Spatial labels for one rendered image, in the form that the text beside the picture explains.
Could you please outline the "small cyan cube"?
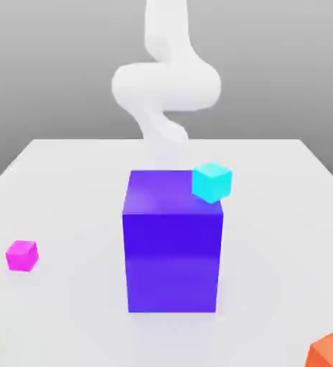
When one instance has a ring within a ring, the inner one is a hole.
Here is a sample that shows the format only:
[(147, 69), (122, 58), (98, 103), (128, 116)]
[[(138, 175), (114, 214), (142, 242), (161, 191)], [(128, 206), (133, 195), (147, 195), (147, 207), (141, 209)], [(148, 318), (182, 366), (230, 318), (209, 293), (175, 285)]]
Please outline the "small cyan cube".
[(192, 170), (192, 193), (209, 204), (231, 194), (233, 171), (218, 163), (210, 162)]

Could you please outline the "small magenta cube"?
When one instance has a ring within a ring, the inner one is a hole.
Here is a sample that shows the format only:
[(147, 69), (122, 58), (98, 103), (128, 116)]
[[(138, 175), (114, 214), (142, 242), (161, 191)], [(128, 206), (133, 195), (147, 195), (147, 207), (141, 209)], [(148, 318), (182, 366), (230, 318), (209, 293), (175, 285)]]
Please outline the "small magenta cube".
[(6, 251), (6, 260), (11, 271), (31, 272), (39, 259), (37, 243), (16, 240)]

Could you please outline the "small orange cube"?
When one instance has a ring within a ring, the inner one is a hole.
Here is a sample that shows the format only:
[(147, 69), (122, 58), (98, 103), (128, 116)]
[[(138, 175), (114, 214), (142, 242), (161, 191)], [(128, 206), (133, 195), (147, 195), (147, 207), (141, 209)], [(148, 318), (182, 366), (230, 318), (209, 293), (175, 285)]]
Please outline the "small orange cube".
[(305, 367), (333, 367), (333, 333), (310, 345)]

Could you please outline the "large purple box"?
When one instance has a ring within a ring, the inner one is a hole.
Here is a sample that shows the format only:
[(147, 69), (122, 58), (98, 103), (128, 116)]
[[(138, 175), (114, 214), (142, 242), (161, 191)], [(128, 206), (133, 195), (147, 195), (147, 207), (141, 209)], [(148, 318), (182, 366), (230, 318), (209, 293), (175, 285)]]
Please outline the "large purple box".
[(132, 170), (122, 220), (129, 312), (216, 311), (223, 210), (191, 171)]

